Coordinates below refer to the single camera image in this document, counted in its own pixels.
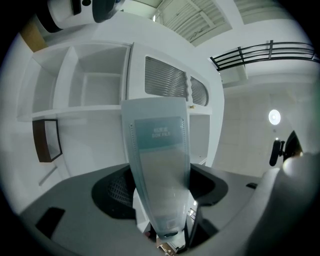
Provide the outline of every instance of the white wall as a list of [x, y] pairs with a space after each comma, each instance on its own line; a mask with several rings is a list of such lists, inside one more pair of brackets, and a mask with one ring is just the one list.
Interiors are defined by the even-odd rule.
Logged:
[[299, 73], [270, 73], [261, 74], [242, 79], [240, 81], [223, 84], [224, 96], [239, 97], [248, 92], [278, 92], [279, 90], [289, 90], [301, 94], [305, 91], [310, 95], [314, 83], [319, 79], [319, 74], [299, 74]]
[[[225, 99], [220, 141], [212, 167], [232, 173], [260, 177], [271, 169], [269, 160], [275, 138], [287, 141], [293, 128], [287, 115], [295, 99], [286, 90], [249, 92]], [[268, 114], [281, 114], [278, 125], [269, 122]], [[279, 157], [276, 167], [283, 162]]]
[[219, 71], [222, 84], [235, 83], [239, 81], [245, 81], [248, 79], [246, 67], [244, 65], [231, 67], [225, 70]]
[[[220, 1], [220, 0], [216, 0], [217, 3], [220, 5], [222, 2], [224, 1]], [[257, 44], [264, 44], [264, 43], [268, 43], [270, 40], [274, 40], [275, 42], [302, 42], [302, 43], [310, 43], [308, 37], [306, 36], [305, 32], [301, 29], [300, 25], [298, 22], [296, 22], [295, 20], [291, 20], [291, 19], [273, 19], [273, 20], [264, 20], [264, 21], [258, 21], [258, 22], [254, 22], [254, 23], [250, 23], [250, 24], [246, 24], [244, 25], [243, 22], [239, 22], [239, 16], [236, 15], [234, 16], [234, 20], [229, 20], [230, 17], [233, 17], [233, 15], [228, 15], [227, 16], [227, 20], [228, 22], [232, 25], [231, 30], [224, 32], [222, 34], [219, 34], [217, 36], [214, 36], [212, 38], [210, 38], [210, 35], [208, 34], [208, 39], [207, 41], [203, 42], [202, 44], [198, 45], [195, 48], [195, 53], [199, 56], [199, 57], [203, 57], [203, 58], [210, 58], [212, 56], [218, 56], [221, 55], [227, 51], [230, 51], [231, 49], [235, 49], [237, 47], [247, 47], [247, 46], [252, 46], [252, 45], [257, 45]], [[283, 61], [279, 62], [279, 65], [274, 65], [274, 61], [267, 61], [267, 63], [258, 63], [257, 65], [248, 65], [248, 73], [250, 76], [257, 76], [257, 75], [265, 75], [266, 77], [269, 75], [270, 72], [275, 72], [275, 70], [277, 70], [277, 72], [281, 72], [281, 73], [287, 73], [288, 72], [288, 68], [286, 68], [288, 65], [288, 63], [284, 63]], [[314, 63], [307, 63], [306, 64], [308, 67], [304, 68], [305, 65], [303, 66], [299, 66], [298, 69], [302, 70], [303, 72], [298, 71], [299, 74], [310, 74], [310, 70], [311, 73], [315, 74], [316, 72], [318, 72], [318, 67], [316, 67], [314, 65]], [[268, 84], [268, 86], [270, 86], [270, 88], [273, 88], [275, 90], [277, 90], [277, 83], [282, 83], [284, 89], [286, 89], [287, 87], [290, 87], [292, 85], [292, 81], [295, 83], [294, 86], [297, 87], [301, 87], [303, 86], [304, 83], [308, 83], [309, 85], [311, 83], [314, 83], [315, 78], [314, 77], [307, 77], [307, 81], [305, 79], [303, 80], [299, 80], [297, 82], [297, 80], [295, 80], [297, 77], [293, 74], [293, 73], [297, 73], [297, 67], [295, 66], [295, 63], [290, 63], [289, 66], [290, 70], [291, 70], [291, 81], [288, 81], [288, 75], [286, 75], [285, 79], [286, 79], [286, 84], [284, 84], [284, 80], [283, 78], [273, 78], [273, 76], [269, 76], [269, 79], [273, 79], [272, 82], [270, 82]], [[237, 77], [238, 74], [235, 74], [234, 77], [236, 78], [232, 78], [229, 79], [229, 77], [226, 78], [226, 76], [224, 76], [227, 81], [226, 82], [232, 82], [232, 81], [236, 81], [236, 83], [238, 83], [238, 79], [240, 79], [240, 77]], [[261, 81], [259, 82], [260, 86], [257, 86], [254, 88], [254, 91], [256, 91], [256, 93], [266, 93], [266, 89], [265, 89], [265, 85], [266, 85], [266, 77], [259, 77], [258, 79]], [[240, 79], [242, 81], [242, 85], [241, 86], [237, 86], [237, 87], [229, 87], [227, 89], [224, 89], [224, 95], [225, 97], [239, 97], [241, 95], [244, 95], [247, 93], [248, 90], [252, 90], [252, 85], [256, 85], [257, 81], [255, 79], [253, 79], [253, 81], [247, 80], [247, 79], [243, 79], [243, 77], [241, 77]], [[237, 126], [238, 128], [232, 127], [231, 123], [234, 122], [236, 124], [234, 124], [235, 126]], [[223, 129], [233, 129], [235, 130], [235, 132], [240, 132], [240, 120], [228, 120], [228, 121], [224, 121], [223, 122]], [[221, 129], [221, 136], [225, 137], [226, 132], [223, 132], [223, 130]], [[219, 146], [218, 146], [218, 150], [216, 151], [215, 154], [215, 160], [214, 160], [214, 167], [217, 167], [218, 169], [228, 169], [228, 170], [236, 170], [235, 166], [236, 164], [241, 164], [240, 167], [238, 168], [239, 170], [241, 170], [241, 172], [247, 172], [246, 171], [246, 166], [251, 166], [251, 170], [248, 171], [247, 173], [255, 173], [256, 176], [260, 176], [262, 174], [262, 170], [259, 170], [259, 168], [257, 167], [257, 171], [253, 171], [253, 169], [255, 168], [254, 166], [257, 164], [254, 164], [254, 161], [258, 162], [258, 160], [249, 160], [256, 158], [256, 159], [261, 159], [263, 156], [263, 161], [264, 163], [268, 163], [269, 161], [267, 161], [267, 153], [265, 151], [254, 151], [252, 149], [249, 149], [248, 146], [246, 146], [247, 149], [247, 153], [243, 152], [242, 154], [244, 154], [243, 156], [240, 156], [239, 158], [242, 159], [241, 163], [235, 162], [235, 160], [230, 159], [230, 154], [236, 152], [239, 148], [239, 144], [236, 145], [232, 145], [232, 144], [228, 144], [227, 143], [222, 143], [220, 141]]]
[[[70, 175], [63, 155], [52, 163], [39, 162], [32, 123], [17, 121], [22, 74], [33, 53], [20, 35], [10, 50], [0, 74], [0, 178], [3, 192], [12, 210], [18, 214]], [[41, 181], [55, 167], [57, 169], [42, 184]]]
[[320, 65], [308, 60], [283, 59], [246, 64], [245, 70], [248, 77], [270, 74], [315, 76], [320, 73]]

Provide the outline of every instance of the ventilation grille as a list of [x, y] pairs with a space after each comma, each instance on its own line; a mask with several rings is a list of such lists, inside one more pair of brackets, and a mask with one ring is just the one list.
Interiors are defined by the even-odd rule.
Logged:
[[204, 84], [191, 76], [191, 90], [194, 104], [206, 106], [209, 94]]
[[144, 90], [147, 94], [187, 99], [185, 72], [154, 58], [145, 58]]
[[132, 207], [134, 202], [134, 189], [128, 187], [128, 178], [124, 175], [115, 178], [107, 187], [108, 195], [121, 204]]
[[225, 25], [210, 37], [230, 29], [212, 0], [165, 0], [156, 14], [156, 21], [195, 45], [202, 43], [195, 43], [196, 39], [217, 27]]

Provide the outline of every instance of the wall light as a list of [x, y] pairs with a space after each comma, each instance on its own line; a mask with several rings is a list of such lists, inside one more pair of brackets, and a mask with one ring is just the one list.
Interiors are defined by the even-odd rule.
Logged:
[[269, 113], [270, 123], [273, 124], [274, 126], [276, 126], [277, 124], [280, 123], [280, 120], [281, 120], [281, 115], [280, 115], [279, 111], [276, 109], [271, 110]]

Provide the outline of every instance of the white shelving unit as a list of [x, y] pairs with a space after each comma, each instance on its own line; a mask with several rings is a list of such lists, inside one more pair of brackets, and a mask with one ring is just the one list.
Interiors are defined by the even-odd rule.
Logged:
[[[134, 58], [143, 53], [141, 50], [147, 53], [150, 49], [139, 45], [137, 50]], [[145, 71], [144, 64], [139, 66], [137, 58], [129, 64], [130, 52], [131, 46], [121, 43], [73, 42], [40, 50], [29, 61], [20, 89], [17, 119], [22, 122], [58, 119], [63, 158], [71, 176], [128, 161], [121, 101], [132, 99], [130, 92], [139, 92], [144, 85], [141, 79]], [[177, 65], [186, 72], [188, 79], [199, 77], [182, 63], [172, 58], [167, 60], [165, 54], [149, 53]], [[188, 83], [188, 105], [194, 105], [190, 81]], [[197, 105], [187, 111], [190, 161], [203, 164], [208, 154], [212, 109]]]
[[126, 99], [129, 53], [130, 46], [108, 42], [61, 44], [34, 53], [20, 90], [18, 120], [118, 113]]

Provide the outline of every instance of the black railing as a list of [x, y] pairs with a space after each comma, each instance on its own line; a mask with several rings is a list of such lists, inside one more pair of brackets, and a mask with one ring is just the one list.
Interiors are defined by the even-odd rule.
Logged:
[[257, 44], [249, 47], [238, 47], [218, 57], [210, 58], [218, 71], [240, 65], [276, 61], [276, 60], [303, 60], [320, 63], [320, 60], [311, 44], [304, 42], [274, 42]]

